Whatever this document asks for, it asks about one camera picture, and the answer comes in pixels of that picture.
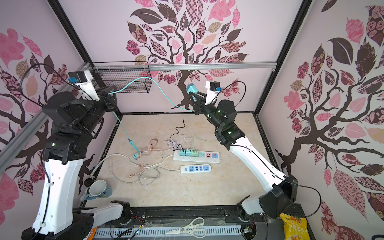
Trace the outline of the teal charger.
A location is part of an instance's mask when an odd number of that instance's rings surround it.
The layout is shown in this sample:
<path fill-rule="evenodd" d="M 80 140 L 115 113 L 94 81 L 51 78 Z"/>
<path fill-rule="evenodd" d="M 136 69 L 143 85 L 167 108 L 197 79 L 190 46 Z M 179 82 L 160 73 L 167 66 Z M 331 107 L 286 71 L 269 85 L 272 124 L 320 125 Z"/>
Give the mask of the teal charger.
<path fill-rule="evenodd" d="M 187 88 L 187 93 L 189 96 L 195 97 L 197 93 L 199 92 L 197 87 L 194 84 L 188 84 Z"/>

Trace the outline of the green charger plug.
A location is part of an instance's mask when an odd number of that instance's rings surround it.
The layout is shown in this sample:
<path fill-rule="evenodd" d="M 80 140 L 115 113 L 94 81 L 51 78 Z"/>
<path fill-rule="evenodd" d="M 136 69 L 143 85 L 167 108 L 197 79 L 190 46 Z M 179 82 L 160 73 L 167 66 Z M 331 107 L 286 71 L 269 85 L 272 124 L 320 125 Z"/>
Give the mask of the green charger plug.
<path fill-rule="evenodd" d="M 192 151 L 192 156 L 193 156 L 194 158 L 199 157 L 199 156 L 200 156 L 199 151 L 197 151 L 197 150 L 193 150 L 193 151 Z"/>

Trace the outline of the long multicolour power strip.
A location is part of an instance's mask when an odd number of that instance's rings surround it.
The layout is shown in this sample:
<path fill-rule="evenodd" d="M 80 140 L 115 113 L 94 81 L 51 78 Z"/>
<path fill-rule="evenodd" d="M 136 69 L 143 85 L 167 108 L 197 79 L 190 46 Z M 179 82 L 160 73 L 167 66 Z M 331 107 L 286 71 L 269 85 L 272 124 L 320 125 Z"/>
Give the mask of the long multicolour power strip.
<path fill-rule="evenodd" d="M 194 162 L 208 164 L 219 164 L 221 162 L 220 153 L 218 152 L 205 152 L 191 149 L 175 151 L 173 160 L 175 162 Z"/>

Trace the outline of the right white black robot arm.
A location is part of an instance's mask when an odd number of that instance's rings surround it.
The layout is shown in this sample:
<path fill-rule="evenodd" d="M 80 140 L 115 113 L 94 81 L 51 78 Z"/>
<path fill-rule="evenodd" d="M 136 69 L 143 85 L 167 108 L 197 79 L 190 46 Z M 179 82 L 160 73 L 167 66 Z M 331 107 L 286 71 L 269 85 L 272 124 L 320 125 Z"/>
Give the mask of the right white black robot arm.
<path fill-rule="evenodd" d="M 236 125 L 235 104 L 222 100 L 217 106 L 206 104 L 207 96 L 191 93 L 195 115 L 204 115 L 215 127 L 218 142 L 236 155 L 256 176 L 264 189 L 264 194 L 247 197 L 240 205 L 246 215 L 264 213 L 276 219 L 296 200 L 298 180 L 288 177 L 266 160 L 251 144 L 246 134 Z"/>

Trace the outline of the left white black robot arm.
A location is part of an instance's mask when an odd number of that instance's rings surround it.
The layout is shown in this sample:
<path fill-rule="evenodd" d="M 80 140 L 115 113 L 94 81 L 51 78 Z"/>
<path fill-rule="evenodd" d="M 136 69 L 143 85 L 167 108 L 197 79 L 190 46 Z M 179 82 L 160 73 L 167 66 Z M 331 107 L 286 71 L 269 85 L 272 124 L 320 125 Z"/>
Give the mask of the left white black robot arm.
<path fill-rule="evenodd" d="M 131 218 L 127 202 L 112 201 L 103 207 L 86 209 L 73 206 L 88 145 L 98 136 L 95 128 L 106 112 L 118 109 L 116 89 L 93 89 L 87 99 L 61 92 L 43 106 L 43 112 L 53 121 L 43 152 L 45 186 L 36 220 L 22 232 L 23 240 L 82 240 L 100 225 Z"/>

